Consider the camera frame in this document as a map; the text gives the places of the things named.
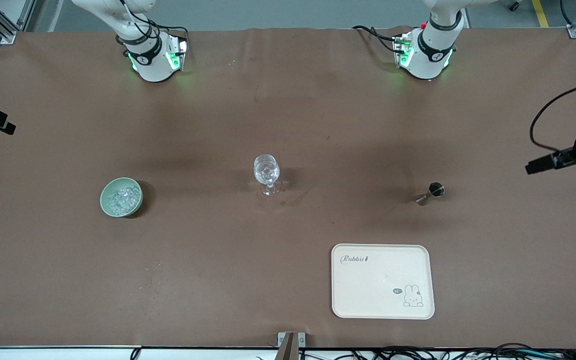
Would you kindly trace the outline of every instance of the white tray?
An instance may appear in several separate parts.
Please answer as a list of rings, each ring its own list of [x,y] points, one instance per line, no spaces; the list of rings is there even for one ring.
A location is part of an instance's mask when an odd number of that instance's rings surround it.
[[[430,256],[418,244],[338,244],[332,249],[332,310],[340,318],[430,319]]]

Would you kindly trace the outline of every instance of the metal jigger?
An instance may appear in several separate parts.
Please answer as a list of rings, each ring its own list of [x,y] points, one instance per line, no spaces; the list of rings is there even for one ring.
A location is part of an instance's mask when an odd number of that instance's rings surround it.
[[[428,192],[425,194],[418,194],[415,201],[421,207],[425,207],[431,198],[441,198],[445,191],[444,185],[441,185],[439,182],[433,182],[428,186]]]

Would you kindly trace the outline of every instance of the gray floor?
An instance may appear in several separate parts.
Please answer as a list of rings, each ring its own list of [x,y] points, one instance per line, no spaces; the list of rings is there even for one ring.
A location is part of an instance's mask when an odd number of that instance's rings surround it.
[[[513,0],[468,9],[473,28],[539,27],[531,0],[515,12]],[[576,19],[576,1],[565,0],[567,13]],[[562,27],[558,0],[541,0],[550,27]],[[162,25],[184,26],[192,31],[248,28],[350,28],[367,25],[391,28],[428,19],[422,0],[159,0],[148,17]],[[110,31],[110,28],[71,0],[43,0],[37,9],[38,32]]]

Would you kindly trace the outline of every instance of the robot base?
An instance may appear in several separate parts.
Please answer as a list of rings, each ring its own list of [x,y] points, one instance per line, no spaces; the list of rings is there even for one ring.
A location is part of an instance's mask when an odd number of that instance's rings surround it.
[[[416,28],[393,39],[394,49],[404,52],[403,54],[395,53],[395,64],[397,64],[397,68],[406,69],[410,75],[416,78],[429,80],[437,77],[448,66],[453,50],[450,50],[441,61],[430,61],[417,45],[421,32],[421,28]]]
[[[151,64],[141,64],[131,56],[132,69],[137,71],[142,79],[151,83],[163,82],[175,71],[183,71],[188,42],[165,31],[159,33],[162,41],[161,50],[152,59]]]

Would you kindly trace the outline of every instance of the table surface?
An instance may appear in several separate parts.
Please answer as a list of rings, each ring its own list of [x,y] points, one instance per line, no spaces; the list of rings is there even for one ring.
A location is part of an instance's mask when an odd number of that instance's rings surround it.
[[[464,30],[432,81],[355,30],[252,29],[190,34],[187,71],[153,84],[114,36],[0,50],[0,345],[576,347],[576,168],[524,170],[530,121],[576,86],[564,29]],[[576,94],[535,131],[571,146]],[[145,192],[130,219],[99,207],[122,176]],[[431,182],[446,195],[412,202]],[[340,243],[424,246],[434,317],[336,317]]]

